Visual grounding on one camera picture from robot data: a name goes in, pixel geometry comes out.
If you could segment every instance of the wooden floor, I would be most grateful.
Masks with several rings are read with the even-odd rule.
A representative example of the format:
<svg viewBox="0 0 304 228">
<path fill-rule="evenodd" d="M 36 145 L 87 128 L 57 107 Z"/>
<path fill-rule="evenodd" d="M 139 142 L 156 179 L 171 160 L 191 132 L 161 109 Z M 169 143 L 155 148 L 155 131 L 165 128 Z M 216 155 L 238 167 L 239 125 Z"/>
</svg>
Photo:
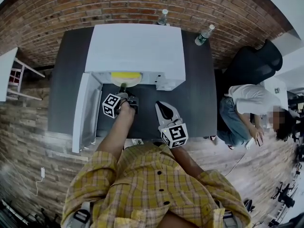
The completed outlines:
<svg viewBox="0 0 304 228">
<path fill-rule="evenodd" d="M 73 154 L 71 136 L 47 131 L 48 81 L 26 86 L 24 93 L 43 100 L 20 99 L 0 104 L 0 198 L 11 201 L 23 215 L 35 214 L 44 208 L 51 216 L 55 213 L 61 216 L 71 180 L 97 146 Z M 261 148 L 254 146 L 250 150 L 231 151 L 222 141 L 215 146 L 209 140 L 197 138 L 190 139 L 186 149 L 203 169 L 218 169 L 224 175 L 243 157 L 227 179 L 243 199 L 253 199 L 256 206 L 251 213 L 253 223 L 263 220 L 274 208 L 277 201 L 270 197 L 276 185 L 290 179 L 293 144 L 276 141 L 271 132 L 266 134 L 266 142 Z M 46 178 L 38 183 L 39 193 L 35 197 L 35 182 L 41 180 L 41 167 L 46 169 Z"/>
</svg>

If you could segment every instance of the smartphone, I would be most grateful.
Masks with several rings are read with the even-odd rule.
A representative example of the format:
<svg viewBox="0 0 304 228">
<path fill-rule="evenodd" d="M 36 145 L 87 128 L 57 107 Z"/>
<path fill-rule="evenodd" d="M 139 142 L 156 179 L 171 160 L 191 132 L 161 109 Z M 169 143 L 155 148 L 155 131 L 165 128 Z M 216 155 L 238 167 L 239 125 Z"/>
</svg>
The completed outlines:
<svg viewBox="0 0 304 228">
<path fill-rule="evenodd" d="M 261 147 L 264 144 L 263 141 L 262 141 L 262 139 L 261 139 L 261 136 L 259 134 L 257 135 L 256 140 L 257 140 L 258 146 Z"/>
</svg>

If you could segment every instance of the person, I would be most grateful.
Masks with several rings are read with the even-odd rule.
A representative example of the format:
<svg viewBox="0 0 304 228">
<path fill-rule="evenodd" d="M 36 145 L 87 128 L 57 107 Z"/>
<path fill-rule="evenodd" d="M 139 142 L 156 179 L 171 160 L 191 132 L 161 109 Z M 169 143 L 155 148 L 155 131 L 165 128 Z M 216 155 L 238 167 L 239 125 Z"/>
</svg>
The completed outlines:
<svg viewBox="0 0 304 228">
<path fill-rule="evenodd" d="M 222 228 L 229 217 L 234 227 L 251 226 L 236 189 L 218 171 L 202 170 L 183 147 L 156 142 L 123 150 L 133 118 L 123 102 L 109 134 L 67 191 L 62 227 L 70 227 L 87 202 L 91 227 Z"/>
<path fill-rule="evenodd" d="M 292 131 L 294 119 L 290 113 L 281 108 L 278 97 L 260 85 L 232 86 L 219 103 L 219 114 L 228 130 L 218 130 L 217 136 L 230 149 L 240 146 L 251 138 L 256 144 L 258 138 L 263 142 L 264 131 L 260 126 L 260 116 L 268 115 L 278 139 L 285 139 Z M 254 124 L 249 115 L 254 115 Z"/>
</svg>

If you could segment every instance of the plaid shirt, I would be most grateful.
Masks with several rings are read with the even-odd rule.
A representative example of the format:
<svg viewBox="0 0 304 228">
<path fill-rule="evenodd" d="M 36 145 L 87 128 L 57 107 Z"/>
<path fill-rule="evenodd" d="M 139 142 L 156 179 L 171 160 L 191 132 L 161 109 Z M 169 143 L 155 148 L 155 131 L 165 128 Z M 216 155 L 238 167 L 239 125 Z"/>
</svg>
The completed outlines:
<svg viewBox="0 0 304 228">
<path fill-rule="evenodd" d="M 240 195 L 224 176 L 218 171 L 187 175 L 164 144 L 129 147 L 119 162 L 110 153 L 95 152 L 68 189 L 62 224 L 85 201 L 94 203 L 93 228 L 157 227 L 168 211 L 198 227 L 221 228 L 225 209 L 219 202 L 250 226 Z"/>
</svg>

